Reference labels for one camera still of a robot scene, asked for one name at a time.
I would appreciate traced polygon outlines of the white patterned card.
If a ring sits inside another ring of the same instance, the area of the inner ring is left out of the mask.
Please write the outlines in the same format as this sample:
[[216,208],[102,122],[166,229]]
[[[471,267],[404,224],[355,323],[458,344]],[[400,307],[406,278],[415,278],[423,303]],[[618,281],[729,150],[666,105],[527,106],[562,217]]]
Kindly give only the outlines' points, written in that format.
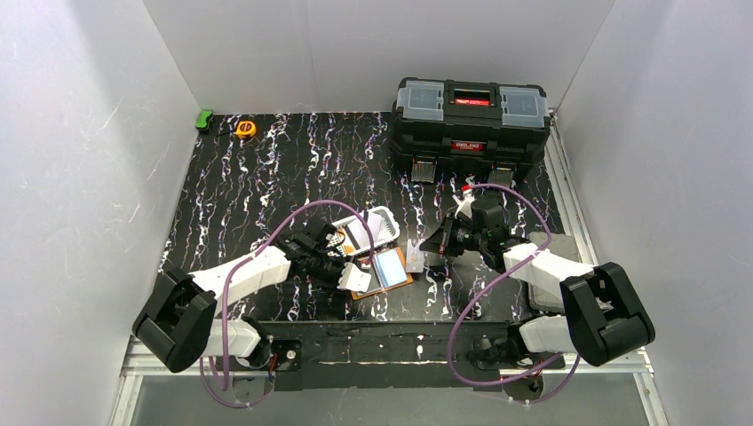
[[406,272],[422,273],[424,270],[424,252],[418,246],[407,245]]

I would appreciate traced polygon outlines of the orange leather card holder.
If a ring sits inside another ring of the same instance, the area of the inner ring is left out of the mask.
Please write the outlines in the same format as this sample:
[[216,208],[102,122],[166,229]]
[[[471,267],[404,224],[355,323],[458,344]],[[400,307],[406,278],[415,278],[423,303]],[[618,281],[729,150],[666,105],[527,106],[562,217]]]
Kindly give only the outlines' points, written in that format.
[[375,255],[370,270],[371,280],[365,291],[352,291],[353,300],[385,293],[411,284],[414,280],[406,271],[406,258],[401,248],[384,249]]

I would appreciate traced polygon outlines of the white plastic basket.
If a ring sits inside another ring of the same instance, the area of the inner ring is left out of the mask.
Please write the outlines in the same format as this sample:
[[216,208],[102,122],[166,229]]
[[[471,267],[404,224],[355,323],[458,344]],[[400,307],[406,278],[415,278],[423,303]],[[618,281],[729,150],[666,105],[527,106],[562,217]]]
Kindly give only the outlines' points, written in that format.
[[[395,221],[394,214],[386,206],[377,206],[363,212],[369,231],[374,242],[374,248],[378,249],[390,244],[400,236],[400,229]],[[333,223],[338,236],[330,244],[342,254],[357,256],[368,254],[370,242],[368,234],[361,221],[355,216],[345,217]]]

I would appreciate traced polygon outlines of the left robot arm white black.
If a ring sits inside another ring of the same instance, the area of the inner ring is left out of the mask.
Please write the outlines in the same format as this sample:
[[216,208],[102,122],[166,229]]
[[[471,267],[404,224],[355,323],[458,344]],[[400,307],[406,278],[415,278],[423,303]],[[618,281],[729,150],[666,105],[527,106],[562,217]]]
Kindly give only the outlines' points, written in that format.
[[261,251],[206,271],[165,272],[135,319],[131,332],[172,373],[204,358],[236,358],[250,369],[274,363],[273,336],[249,318],[230,320],[222,303],[298,276],[341,291],[368,285],[370,276],[352,258],[332,256],[334,225],[319,223],[283,233]]

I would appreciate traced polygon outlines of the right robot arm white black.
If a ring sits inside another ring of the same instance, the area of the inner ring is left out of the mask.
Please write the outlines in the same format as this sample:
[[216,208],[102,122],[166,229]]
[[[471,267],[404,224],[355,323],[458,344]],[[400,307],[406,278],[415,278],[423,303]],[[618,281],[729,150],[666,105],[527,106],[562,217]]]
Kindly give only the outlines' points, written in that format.
[[599,367],[655,339],[654,324],[620,265],[584,264],[540,250],[512,233],[499,201],[460,201],[419,248],[451,257],[478,252],[489,268],[562,303],[560,315],[512,323],[503,337],[477,340],[466,358],[480,368],[556,352]]

